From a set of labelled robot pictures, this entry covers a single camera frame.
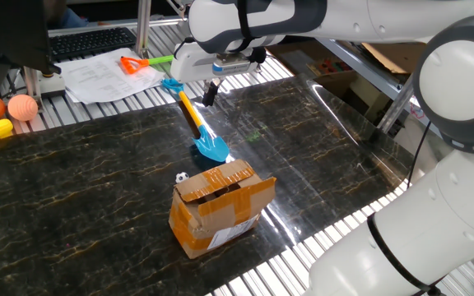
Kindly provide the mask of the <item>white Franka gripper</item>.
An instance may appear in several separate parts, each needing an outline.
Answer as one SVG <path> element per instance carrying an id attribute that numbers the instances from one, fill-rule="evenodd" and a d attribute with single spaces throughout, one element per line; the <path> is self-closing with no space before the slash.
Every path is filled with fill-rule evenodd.
<path id="1" fill-rule="evenodd" d="M 252 53 L 252 49 L 245 49 L 243 53 L 206 53 L 196 42 L 178 44 L 175 46 L 170 75 L 178 82 L 191 82 L 253 72 L 258 63 L 249 60 Z M 220 80 L 205 82 L 202 97 L 204 106 L 214 104 L 220 83 Z"/>

